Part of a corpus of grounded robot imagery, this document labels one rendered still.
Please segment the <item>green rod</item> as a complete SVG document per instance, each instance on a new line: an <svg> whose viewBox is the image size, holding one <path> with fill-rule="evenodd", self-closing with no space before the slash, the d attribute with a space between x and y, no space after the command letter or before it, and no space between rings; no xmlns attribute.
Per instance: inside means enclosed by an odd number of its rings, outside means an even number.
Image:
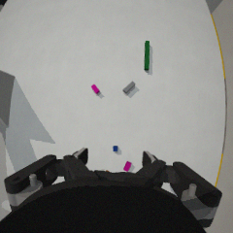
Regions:
<svg viewBox="0 0 233 233"><path fill-rule="evenodd" d="M150 41L145 42L145 68L148 71L150 68Z"/></svg>

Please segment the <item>grey rod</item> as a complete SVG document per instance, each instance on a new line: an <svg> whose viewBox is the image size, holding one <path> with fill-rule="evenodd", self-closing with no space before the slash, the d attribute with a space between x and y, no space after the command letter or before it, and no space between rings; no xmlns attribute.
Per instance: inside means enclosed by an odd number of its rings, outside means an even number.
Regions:
<svg viewBox="0 0 233 233"><path fill-rule="evenodd" d="M127 93L134 85L135 83L132 81L123 91Z"/></svg>

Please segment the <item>magenta rod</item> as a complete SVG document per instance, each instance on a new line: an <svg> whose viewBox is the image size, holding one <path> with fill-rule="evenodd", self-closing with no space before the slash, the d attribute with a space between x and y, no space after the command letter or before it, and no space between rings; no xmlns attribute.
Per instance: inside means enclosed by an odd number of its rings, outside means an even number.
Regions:
<svg viewBox="0 0 233 233"><path fill-rule="evenodd" d="M131 166L131 162L127 161L124 168L123 168L123 170L128 172L130 166Z"/></svg>
<svg viewBox="0 0 233 233"><path fill-rule="evenodd" d="M92 89L95 91L96 94L100 92L99 89L96 87L95 84L92 85L91 87L92 87Z"/></svg>

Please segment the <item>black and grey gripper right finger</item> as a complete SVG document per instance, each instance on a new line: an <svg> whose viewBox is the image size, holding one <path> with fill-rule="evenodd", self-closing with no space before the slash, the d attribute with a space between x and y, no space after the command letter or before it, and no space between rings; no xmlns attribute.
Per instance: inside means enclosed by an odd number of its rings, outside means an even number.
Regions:
<svg viewBox="0 0 233 233"><path fill-rule="evenodd" d="M178 161L173 162L173 166L166 165L165 161L158 160L149 151L143 151L142 165L144 167L137 173L131 173L124 182L146 187L150 187L152 183L159 187L163 183L169 183L201 226L211 226L222 196L220 190L184 163Z"/></svg>

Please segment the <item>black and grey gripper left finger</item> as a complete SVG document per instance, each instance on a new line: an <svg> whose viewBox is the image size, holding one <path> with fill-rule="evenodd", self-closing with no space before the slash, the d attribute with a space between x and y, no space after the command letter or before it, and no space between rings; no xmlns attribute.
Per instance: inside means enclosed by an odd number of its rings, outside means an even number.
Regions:
<svg viewBox="0 0 233 233"><path fill-rule="evenodd" d="M87 160L87 148L82 148L72 155L65 155L63 159L56 159L56 155L49 154L10 175L4 183L11 210L37 190L53 184L57 177L64 177L65 181L99 180L98 176L85 166Z"/></svg>

